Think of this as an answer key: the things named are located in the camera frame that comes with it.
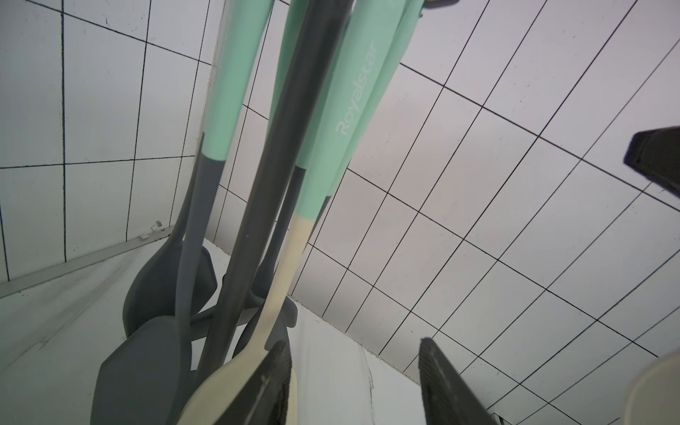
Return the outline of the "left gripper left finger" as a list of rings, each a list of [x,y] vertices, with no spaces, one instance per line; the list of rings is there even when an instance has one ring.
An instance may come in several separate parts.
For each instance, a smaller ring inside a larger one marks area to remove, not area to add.
[[[215,424],[285,424],[291,369],[290,345],[279,341]]]

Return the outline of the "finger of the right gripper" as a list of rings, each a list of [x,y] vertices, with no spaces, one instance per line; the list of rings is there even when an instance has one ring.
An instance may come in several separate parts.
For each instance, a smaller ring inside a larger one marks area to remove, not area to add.
[[[623,163],[679,197],[679,127],[637,132]]]

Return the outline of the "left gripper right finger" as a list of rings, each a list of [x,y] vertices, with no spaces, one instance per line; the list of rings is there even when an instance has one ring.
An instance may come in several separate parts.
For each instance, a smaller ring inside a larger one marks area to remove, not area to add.
[[[421,340],[418,357],[428,425],[496,424],[432,338]]]

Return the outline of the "cream spatula green handle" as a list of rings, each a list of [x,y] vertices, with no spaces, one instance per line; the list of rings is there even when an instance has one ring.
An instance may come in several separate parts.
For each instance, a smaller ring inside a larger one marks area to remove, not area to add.
[[[277,423],[297,414],[290,345],[275,335],[286,329],[283,304],[324,201],[351,160],[422,7],[420,1],[357,3],[315,115],[320,122],[310,167],[266,301],[244,330],[244,348],[196,389],[180,423]]]

